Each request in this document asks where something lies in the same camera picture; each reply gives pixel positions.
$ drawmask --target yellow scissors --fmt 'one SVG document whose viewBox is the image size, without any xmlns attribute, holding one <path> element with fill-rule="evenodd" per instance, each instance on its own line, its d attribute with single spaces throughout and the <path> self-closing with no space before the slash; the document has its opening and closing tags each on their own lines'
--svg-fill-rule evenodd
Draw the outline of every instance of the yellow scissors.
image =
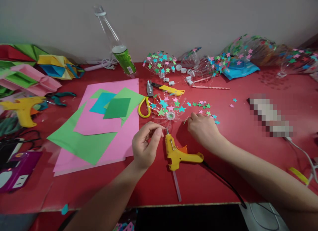
<svg viewBox="0 0 318 231">
<path fill-rule="evenodd" d="M 138 114 L 139 116 L 141 116 L 142 118 L 148 118 L 150 117 L 151 114 L 151 109 L 150 109 L 150 105 L 149 105 L 149 97 L 153 97 L 153 86 L 151 85 L 151 80 L 147 81 L 147 96 L 145 96 L 141 103 L 139 104 L 138 107 Z M 140 111 L 141 105 L 143 104 L 143 102 L 146 101 L 146 105 L 147 105 L 147 110 L 148 110 L 148 114 L 147 115 L 143 115 Z"/>
</svg>

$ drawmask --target white bottle cap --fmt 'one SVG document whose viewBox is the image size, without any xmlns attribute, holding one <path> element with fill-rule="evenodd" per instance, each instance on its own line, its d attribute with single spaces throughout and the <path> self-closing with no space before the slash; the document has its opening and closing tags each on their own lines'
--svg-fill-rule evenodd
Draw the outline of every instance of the white bottle cap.
<svg viewBox="0 0 318 231">
<path fill-rule="evenodd" d="M 181 65 L 177 65 L 177 66 L 176 66 L 177 71 L 180 71 L 180 70 L 181 70 L 181 68 L 182 68 L 182 66 L 181 66 Z"/>
</svg>

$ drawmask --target plastic bottle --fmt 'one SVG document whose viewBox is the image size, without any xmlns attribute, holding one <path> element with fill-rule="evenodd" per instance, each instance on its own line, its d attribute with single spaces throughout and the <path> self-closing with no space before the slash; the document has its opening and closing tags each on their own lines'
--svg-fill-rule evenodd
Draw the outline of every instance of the plastic bottle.
<svg viewBox="0 0 318 231">
<path fill-rule="evenodd" d="M 129 77 L 134 78 L 136 67 L 132 62 L 132 58 L 129 54 L 129 51 L 127 50 L 127 47 L 120 41 L 114 29 L 110 25 L 103 7 L 100 5 L 95 5 L 94 13 L 95 16 L 98 17 L 103 31 L 110 41 L 112 53 L 118 60 L 120 66 L 123 68 L 124 73 L 127 74 Z"/>
</svg>

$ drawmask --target yellow hot glue gun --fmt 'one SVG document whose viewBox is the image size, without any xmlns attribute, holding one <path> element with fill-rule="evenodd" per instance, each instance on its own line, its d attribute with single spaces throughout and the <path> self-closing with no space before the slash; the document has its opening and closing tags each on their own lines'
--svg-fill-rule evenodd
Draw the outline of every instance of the yellow hot glue gun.
<svg viewBox="0 0 318 231">
<path fill-rule="evenodd" d="M 19 98 L 16 99 L 16 102 L 4 101 L 0 102 L 0 105 L 3 106 L 4 110 L 15 110 L 19 119 L 19 123 L 22 127 L 35 127 L 36 123 L 34 123 L 31 119 L 30 112 L 31 108 L 38 104 L 43 103 L 46 97 L 27 97 L 27 98 Z"/>
<path fill-rule="evenodd" d="M 168 130 L 165 142 L 167 158 L 171 159 L 171 164 L 169 164 L 169 169 L 171 171 L 179 169 L 179 164 L 181 161 L 201 163 L 204 160 L 203 154 L 199 152 L 197 154 L 188 154 L 186 146 L 182 148 L 176 147 L 175 140 L 171 134 L 169 134 Z"/>
</svg>

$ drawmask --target blue paper square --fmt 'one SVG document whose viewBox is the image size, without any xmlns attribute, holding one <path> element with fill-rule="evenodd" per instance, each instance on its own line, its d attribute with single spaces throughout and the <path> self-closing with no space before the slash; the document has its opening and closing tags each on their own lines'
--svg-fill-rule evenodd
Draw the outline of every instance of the blue paper square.
<svg viewBox="0 0 318 231">
<path fill-rule="evenodd" d="M 108 104 L 115 95 L 115 93 L 102 93 L 94 106 L 90 109 L 90 112 L 105 114 L 106 108 L 104 108 L 104 106 Z"/>
</svg>

